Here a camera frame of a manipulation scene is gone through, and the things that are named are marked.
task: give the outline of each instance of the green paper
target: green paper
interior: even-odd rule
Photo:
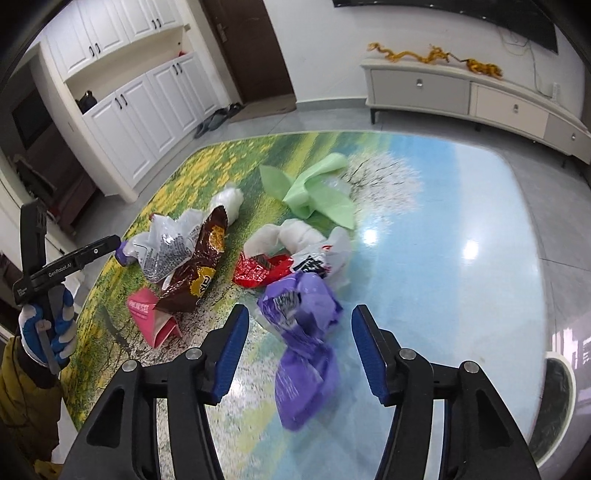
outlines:
[[[284,202],[299,218],[307,219],[315,210],[337,225],[355,227],[355,205],[344,193],[323,183],[327,173],[346,168],[349,159],[341,153],[331,153],[304,170],[293,180],[275,167],[261,165],[262,186],[271,197]]]

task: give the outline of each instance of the door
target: door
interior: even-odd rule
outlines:
[[[115,6],[130,41],[147,37],[158,30],[147,0],[115,0]]]
[[[47,40],[62,80],[68,79],[97,58],[76,1],[51,20],[47,26]]]
[[[154,163],[152,151],[145,144],[121,100],[111,93],[83,115],[111,162],[130,186],[135,186]]]
[[[81,0],[78,4],[82,21],[99,57],[129,43],[111,0]]]
[[[178,78],[188,96],[191,97],[191,104],[197,105],[201,115],[207,118],[217,108],[217,100],[201,62],[194,53],[191,53],[180,57],[177,67]]]
[[[188,134],[204,119],[201,112],[197,112],[191,105],[191,98],[181,88],[180,75],[176,60],[169,61],[146,73],[152,87],[156,91],[160,103],[168,105],[180,127],[180,137]]]
[[[180,25],[180,15],[178,14],[174,0],[147,0],[152,10],[152,16],[156,19],[158,29],[165,30]]]
[[[244,102],[293,93],[263,0],[202,3]]]
[[[116,94],[154,157],[161,159],[180,140],[177,137],[180,127],[160,106],[148,77],[142,75],[132,80]]]

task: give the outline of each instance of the black bag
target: black bag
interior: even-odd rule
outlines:
[[[86,113],[97,104],[96,98],[92,96],[92,92],[88,90],[80,100],[77,100],[78,108],[82,114]]]

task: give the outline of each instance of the yellow dragon decoration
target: yellow dragon decoration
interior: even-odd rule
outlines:
[[[473,73],[482,73],[484,75],[488,75],[489,77],[494,77],[497,79],[503,78],[503,71],[494,63],[482,63],[476,59],[464,59],[461,60],[456,57],[451,52],[445,52],[441,47],[434,47],[433,45],[429,45],[431,47],[431,51],[427,57],[421,57],[420,55],[416,54],[413,51],[404,50],[400,53],[394,53],[389,48],[384,48],[380,43],[373,42],[368,45],[368,51],[377,50],[380,53],[385,54],[386,60],[391,62],[396,62],[403,57],[410,56],[414,57],[418,61],[422,63],[433,63],[436,60],[445,60],[449,63],[449,57],[457,60],[460,63],[465,63],[466,68]]]

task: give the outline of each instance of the pink paper packaging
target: pink paper packaging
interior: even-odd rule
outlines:
[[[131,317],[152,348],[160,347],[171,334],[181,336],[177,321],[171,314],[154,310],[157,302],[158,297],[148,287],[138,290],[127,299]]]

